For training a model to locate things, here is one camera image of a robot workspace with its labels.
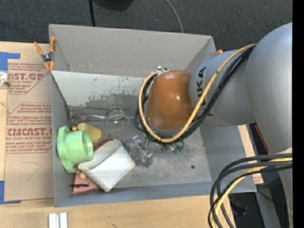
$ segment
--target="yellow object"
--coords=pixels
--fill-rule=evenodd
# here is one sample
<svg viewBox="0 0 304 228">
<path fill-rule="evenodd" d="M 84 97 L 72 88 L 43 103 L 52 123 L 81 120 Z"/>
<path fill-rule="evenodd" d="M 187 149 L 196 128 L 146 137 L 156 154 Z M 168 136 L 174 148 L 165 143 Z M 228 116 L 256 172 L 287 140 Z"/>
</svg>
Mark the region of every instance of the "yellow object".
<svg viewBox="0 0 304 228">
<path fill-rule="evenodd" d="M 86 130 L 91 138 L 93 145 L 97 144 L 103 137 L 103 132 L 100 129 L 86 123 L 78 124 L 77 130 Z"/>
<path fill-rule="evenodd" d="M 79 173 L 78 177 L 82 180 L 86 179 L 86 175 L 82 172 Z"/>
<path fill-rule="evenodd" d="M 203 101 L 205 100 L 205 97 L 208 93 L 208 91 L 210 90 L 213 82 L 215 81 L 216 77 L 218 76 L 218 74 L 220 73 L 220 71 L 223 70 L 223 68 L 233 59 L 235 58 L 238 54 L 244 52 L 245 50 L 247 50 L 248 48 L 254 46 L 255 44 L 251 44 L 251 45 L 248 45 L 246 47 L 243 47 L 241 49 L 239 49 L 238 51 L 236 51 L 235 53 L 233 53 L 230 57 L 228 57 L 224 62 L 223 64 L 217 69 L 217 71 L 214 73 L 214 75 L 212 76 L 212 78 L 209 80 L 208 84 L 206 85 L 205 87 L 205 90 L 203 92 L 203 94 L 201 95 L 198 103 L 196 104 L 190 118 L 187 120 L 187 123 L 184 125 L 184 127 L 179 131 L 178 134 L 176 134 L 175 136 L 173 136 L 172 138 L 169 138 L 169 139 L 163 139 L 161 138 L 160 136 L 156 135 L 152 129 L 148 126 L 147 122 L 146 122 L 146 119 L 144 118 L 144 114 L 143 114 L 143 106 L 142 106 L 142 97 L 143 97 L 143 89 L 144 89 L 144 86 L 148 83 L 148 81 L 155 75 L 161 73 L 164 71 L 164 69 L 159 69 L 159 70 L 156 70 L 155 72 L 151 73 L 144 81 L 144 83 L 142 84 L 142 87 L 139 91 L 139 97 L 138 97 L 138 109 L 139 109 L 139 113 L 140 113 L 140 118 L 142 120 L 142 123 L 144 125 L 144 127 L 146 128 L 146 130 L 153 136 L 153 138 L 157 139 L 158 141 L 160 142 L 163 142 L 163 143 L 171 143 L 175 140 L 177 140 L 186 130 L 187 128 L 190 126 L 191 122 L 193 121 L 193 119 L 197 116 L 197 112 L 201 106 L 201 104 L 203 103 Z"/>
</svg>

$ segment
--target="cardboard sheet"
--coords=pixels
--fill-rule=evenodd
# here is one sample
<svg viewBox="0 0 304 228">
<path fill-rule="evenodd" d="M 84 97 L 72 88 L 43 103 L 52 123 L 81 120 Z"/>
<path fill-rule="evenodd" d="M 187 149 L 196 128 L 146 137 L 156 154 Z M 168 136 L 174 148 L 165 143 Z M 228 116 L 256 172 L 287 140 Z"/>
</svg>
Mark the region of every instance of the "cardboard sheet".
<svg viewBox="0 0 304 228">
<path fill-rule="evenodd" d="M 52 198 L 50 73 L 33 43 L 1 42 L 0 51 L 20 53 L 8 60 L 4 200 Z"/>
</svg>

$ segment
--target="yellow cable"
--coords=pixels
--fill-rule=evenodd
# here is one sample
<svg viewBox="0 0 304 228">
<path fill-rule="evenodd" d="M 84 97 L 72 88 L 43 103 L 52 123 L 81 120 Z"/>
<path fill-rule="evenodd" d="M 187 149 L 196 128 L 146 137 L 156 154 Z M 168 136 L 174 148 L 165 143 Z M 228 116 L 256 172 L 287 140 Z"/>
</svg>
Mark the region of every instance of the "yellow cable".
<svg viewBox="0 0 304 228">
<path fill-rule="evenodd" d="M 160 73 L 161 70 L 157 70 L 155 72 L 153 72 L 152 74 L 150 74 L 144 81 L 144 83 L 142 84 L 142 87 L 140 89 L 140 92 L 139 92 L 139 97 L 138 97 L 138 108 L 139 108 L 139 113 L 140 113 L 140 117 L 141 117 L 141 120 L 142 120 L 142 123 L 144 125 L 144 127 L 146 128 L 146 130 L 149 132 L 149 134 L 151 134 L 153 136 L 153 138 L 157 139 L 158 141 L 160 142 L 163 142 L 163 143 L 170 143 L 170 142 L 173 142 L 175 140 L 177 140 L 186 130 L 187 128 L 190 126 L 191 122 L 193 121 L 195 115 L 197 114 L 197 112 L 199 111 L 199 108 L 201 106 L 201 104 L 203 103 L 203 101 L 205 100 L 205 97 L 208 93 L 208 91 L 210 90 L 211 88 L 211 85 L 213 84 L 213 82 L 215 81 L 216 77 L 218 76 L 218 74 L 222 71 L 222 69 L 233 59 L 235 58 L 238 54 L 244 52 L 245 50 L 247 50 L 248 48 L 254 46 L 255 44 L 251 44 L 251 45 L 248 45 L 246 47 L 243 47 L 241 49 L 239 49 L 238 51 L 236 51 L 235 53 L 233 53 L 231 56 L 229 56 L 223 63 L 222 65 L 217 69 L 217 71 L 214 73 L 214 75 L 211 77 L 211 79 L 209 80 L 208 84 L 206 85 L 206 88 L 203 92 L 203 94 L 201 95 L 198 103 L 196 104 L 190 118 L 188 119 L 188 121 L 186 122 L 186 124 L 184 125 L 184 127 L 173 137 L 169 138 L 169 139 L 163 139 L 161 138 L 160 136 L 158 136 L 157 134 L 155 134 L 153 132 L 153 130 L 148 126 L 146 120 L 145 120 L 145 117 L 143 115 L 143 106 L 142 106 L 142 96 L 143 96 L 143 89 L 144 89 L 144 86 L 147 84 L 147 82 L 156 74 Z"/>
<path fill-rule="evenodd" d="M 281 158 L 281 159 L 275 159 L 275 160 L 271 160 L 270 162 L 288 162 L 288 161 L 292 161 L 293 158 Z M 248 173 L 253 173 L 255 171 L 259 171 L 263 168 L 266 168 L 267 166 L 260 166 L 260 167 L 253 167 L 253 168 L 250 168 L 249 170 L 243 172 L 242 174 L 240 174 L 239 176 L 242 176 L 244 174 L 248 174 Z M 219 199 L 219 201 L 216 203 L 215 205 L 215 213 L 216 215 L 218 214 L 219 212 L 219 209 L 220 209 L 220 206 L 222 205 L 224 199 L 226 198 L 226 196 L 230 193 L 230 191 L 240 182 L 242 181 L 244 177 L 241 177 L 239 179 L 237 179 L 226 191 L 225 193 L 223 194 L 223 196 Z M 215 220 L 214 218 L 212 217 L 211 219 L 211 224 L 212 224 L 212 227 L 215 227 Z"/>
</svg>

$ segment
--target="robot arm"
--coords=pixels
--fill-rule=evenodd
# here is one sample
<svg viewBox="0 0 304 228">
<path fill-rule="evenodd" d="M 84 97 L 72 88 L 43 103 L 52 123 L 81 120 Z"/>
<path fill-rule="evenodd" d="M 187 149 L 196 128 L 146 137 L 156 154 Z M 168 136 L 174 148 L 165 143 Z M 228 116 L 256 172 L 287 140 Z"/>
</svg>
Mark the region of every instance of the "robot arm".
<svg viewBox="0 0 304 228">
<path fill-rule="evenodd" d="M 171 73 L 166 79 L 166 74 L 161 69 L 147 80 L 152 85 L 151 101 L 149 95 L 147 116 L 140 113 L 143 129 L 155 142 L 182 140 L 203 121 L 221 126 L 257 123 L 270 153 L 292 148 L 292 23 L 273 30 L 256 45 L 201 62 L 181 87 L 176 83 L 180 77 Z M 189 92 L 184 93 L 188 85 Z M 147 88 L 142 93 L 141 107 L 148 99 Z M 170 112 L 183 113 L 166 118 L 168 110 L 160 109 L 168 104 Z M 163 127 L 168 121 L 176 124 Z M 292 169 L 279 174 L 293 227 Z"/>
</svg>

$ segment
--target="clear plastic object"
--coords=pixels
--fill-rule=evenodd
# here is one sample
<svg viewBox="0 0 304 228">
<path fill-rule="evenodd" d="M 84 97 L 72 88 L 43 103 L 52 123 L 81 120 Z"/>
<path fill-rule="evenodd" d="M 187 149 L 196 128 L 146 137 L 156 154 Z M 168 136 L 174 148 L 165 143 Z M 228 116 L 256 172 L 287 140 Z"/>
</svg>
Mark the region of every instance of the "clear plastic object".
<svg viewBox="0 0 304 228">
<path fill-rule="evenodd" d="M 105 126 L 109 130 L 119 131 L 129 124 L 130 120 L 121 107 L 112 107 L 106 115 Z"/>
<path fill-rule="evenodd" d="M 7 89 L 10 87 L 8 73 L 0 70 L 0 88 Z"/>
</svg>

